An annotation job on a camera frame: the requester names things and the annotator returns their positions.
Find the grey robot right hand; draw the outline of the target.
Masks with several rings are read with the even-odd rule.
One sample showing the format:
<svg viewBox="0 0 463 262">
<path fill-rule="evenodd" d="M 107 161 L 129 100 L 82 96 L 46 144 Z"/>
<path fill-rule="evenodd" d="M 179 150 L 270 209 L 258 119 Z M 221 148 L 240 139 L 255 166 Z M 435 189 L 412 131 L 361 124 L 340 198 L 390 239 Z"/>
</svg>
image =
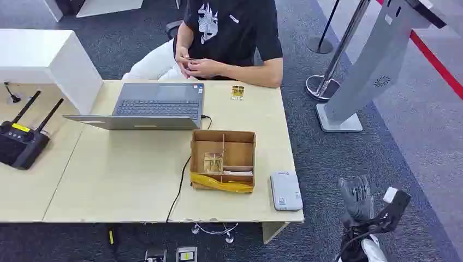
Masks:
<svg viewBox="0 0 463 262">
<path fill-rule="evenodd" d="M 360 225 L 373 218 L 373 196 L 366 175 L 339 178 L 338 187 L 346 211 L 341 217 L 345 228 Z"/>
</svg>

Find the person's left hand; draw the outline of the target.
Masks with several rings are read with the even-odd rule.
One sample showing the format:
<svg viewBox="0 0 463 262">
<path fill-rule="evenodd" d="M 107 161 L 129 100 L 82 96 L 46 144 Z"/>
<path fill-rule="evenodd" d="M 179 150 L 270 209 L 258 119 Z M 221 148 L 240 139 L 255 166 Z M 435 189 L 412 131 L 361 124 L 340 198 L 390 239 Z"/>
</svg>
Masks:
<svg viewBox="0 0 463 262">
<path fill-rule="evenodd" d="M 189 60 L 186 73 L 200 78 L 212 78 L 221 74 L 224 64 L 212 59 Z"/>
</svg>

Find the person's right hand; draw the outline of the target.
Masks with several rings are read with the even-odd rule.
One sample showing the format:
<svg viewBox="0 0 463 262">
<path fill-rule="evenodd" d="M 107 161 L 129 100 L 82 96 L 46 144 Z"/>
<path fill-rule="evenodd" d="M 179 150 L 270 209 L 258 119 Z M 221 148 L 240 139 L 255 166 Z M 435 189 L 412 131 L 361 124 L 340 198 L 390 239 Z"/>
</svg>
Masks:
<svg viewBox="0 0 463 262">
<path fill-rule="evenodd" d="M 189 71 L 187 67 L 190 61 L 189 52 L 188 52 L 190 47 L 191 47 L 191 43 L 189 44 L 177 43 L 176 51 L 175 51 L 175 61 L 180 68 L 181 74 L 187 79 L 190 77 L 193 77 L 193 75 L 191 74 L 191 72 Z"/>
</svg>

